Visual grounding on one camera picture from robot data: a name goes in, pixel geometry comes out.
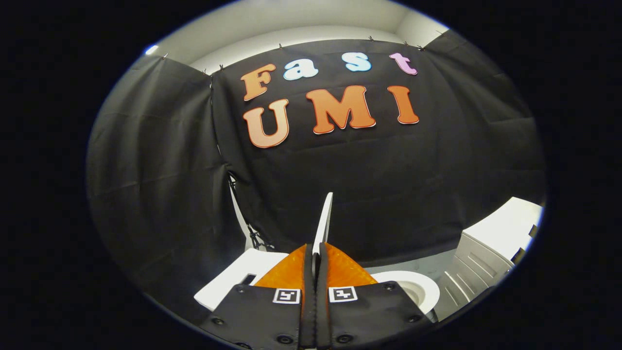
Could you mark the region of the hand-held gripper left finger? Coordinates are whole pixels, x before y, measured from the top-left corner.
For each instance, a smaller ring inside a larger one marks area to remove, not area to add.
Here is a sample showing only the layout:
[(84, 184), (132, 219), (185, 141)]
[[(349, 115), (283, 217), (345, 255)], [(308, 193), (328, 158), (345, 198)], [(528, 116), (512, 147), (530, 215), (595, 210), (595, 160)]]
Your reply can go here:
[(246, 250), (200, 289), (211, 315), (202, 328), (249, 350), (314, 348), (313, 252)]

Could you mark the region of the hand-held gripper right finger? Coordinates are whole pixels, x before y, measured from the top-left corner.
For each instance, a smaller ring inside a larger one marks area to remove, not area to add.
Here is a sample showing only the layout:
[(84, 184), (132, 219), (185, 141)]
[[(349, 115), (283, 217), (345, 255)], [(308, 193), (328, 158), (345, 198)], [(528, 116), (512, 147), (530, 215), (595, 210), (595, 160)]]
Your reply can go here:
[(433, 322), (397, 280), (373, 279), (340, 249), (318, 246), (316, 348), (393, 350)]

